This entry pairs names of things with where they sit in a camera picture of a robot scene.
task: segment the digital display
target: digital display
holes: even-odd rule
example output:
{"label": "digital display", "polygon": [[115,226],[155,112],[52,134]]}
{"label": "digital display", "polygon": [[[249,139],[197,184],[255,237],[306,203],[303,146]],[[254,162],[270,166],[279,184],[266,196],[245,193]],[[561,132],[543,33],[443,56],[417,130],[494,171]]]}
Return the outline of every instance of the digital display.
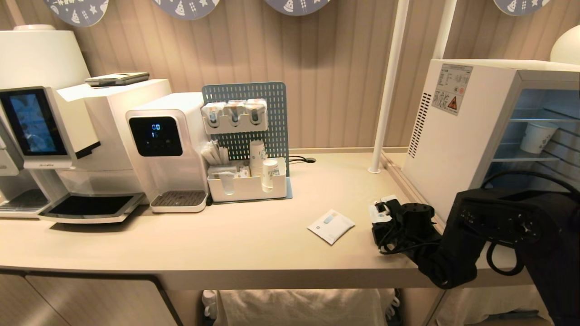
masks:
{"label": "digital display", "polygon": [[172,117],[133,117],[129,127],[141,156],[183,154],[177,122]]}
{"label": "digital display", "polygon": [[0,92],[2,106],[24,155],[66,155],[42,88]]}
{"label": "digital display", "polygon": [[14,95],[10,97],[10,102],[16,112],[30,151],[35,153],[56,151],[55,143],[40,111],[36,95]]}

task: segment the white organizer tray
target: white organizer tray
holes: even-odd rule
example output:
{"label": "white organizer tray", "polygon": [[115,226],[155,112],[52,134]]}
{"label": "white organizer tray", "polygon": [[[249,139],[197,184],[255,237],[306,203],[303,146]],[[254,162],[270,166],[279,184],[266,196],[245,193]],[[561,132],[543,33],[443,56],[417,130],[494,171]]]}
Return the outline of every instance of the white organizer tray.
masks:
{"label": "white organizer tray", "polygon": [[233,194],[226,194],[223,190],[222,181],[208,176],[209,191],[213,201],[243,201],[259,200],[271,198],[284,198],[286,192],[286,161],[283,157],[277,157],[280,175],[272,177],[274,187],[267,193],[262,189],[262,178],[255,176],[251,178],[235,178]]}
{"label": "white organizer tray", "polygon": [[250,115],[248,113],[240,114],[240,124],[237,126],[232,126],[230,123],[231,117],[228,115],[220,115],[219,126],[212,127],[208,123],[208,119],[204,119],[205,133],[208,135],[216,135],[218,133],[234,133],[234,132],[249,132],[249,131],[266,131],[268,130],[268,109],[263,113],[262,123],[259,125],[254,125],[250,121]]}

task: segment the warning label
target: warning label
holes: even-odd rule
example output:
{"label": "warning label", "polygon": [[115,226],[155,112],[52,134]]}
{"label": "warning label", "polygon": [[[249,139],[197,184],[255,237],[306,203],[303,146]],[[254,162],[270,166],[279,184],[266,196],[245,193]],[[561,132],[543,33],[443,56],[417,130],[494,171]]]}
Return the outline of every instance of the warning label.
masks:
{"label": "warning label", "polygon": [[467,90],[473,67],[444,64],[439,73],[432,106],[457,115]]}
{"label": "warning label", "polygon": [[457,96],[451,100],[447,107],[452,108],[453,110],[457,110]]}

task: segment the mini fridge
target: mini fridge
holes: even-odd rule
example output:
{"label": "mini fridge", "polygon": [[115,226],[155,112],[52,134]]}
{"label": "mini fridge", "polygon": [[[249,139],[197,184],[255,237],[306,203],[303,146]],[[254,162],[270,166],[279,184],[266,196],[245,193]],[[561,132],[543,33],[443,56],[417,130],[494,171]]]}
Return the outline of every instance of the mini fridge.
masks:
{"label": "mini fridge", "polygon": [[[456,193],[494,173],[542,172],[580,188],[580,66],[532,60],[432,60],[404,175],[447,220]],[[528,122],[559,128],[539,154],[520,149]],[[561,190],[505,176],[490,187]]]}

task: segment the white lamp shade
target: white lamp shade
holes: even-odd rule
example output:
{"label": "white lamp shade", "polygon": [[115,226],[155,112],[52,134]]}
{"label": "white lamp shade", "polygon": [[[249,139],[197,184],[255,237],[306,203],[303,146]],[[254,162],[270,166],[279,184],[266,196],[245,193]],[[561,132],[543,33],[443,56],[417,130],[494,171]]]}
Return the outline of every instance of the white lamp shade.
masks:
{"label": "white lamp shade", "polygon": [[580,64],[580,25],[560,36],[552,47],[550,61]]}

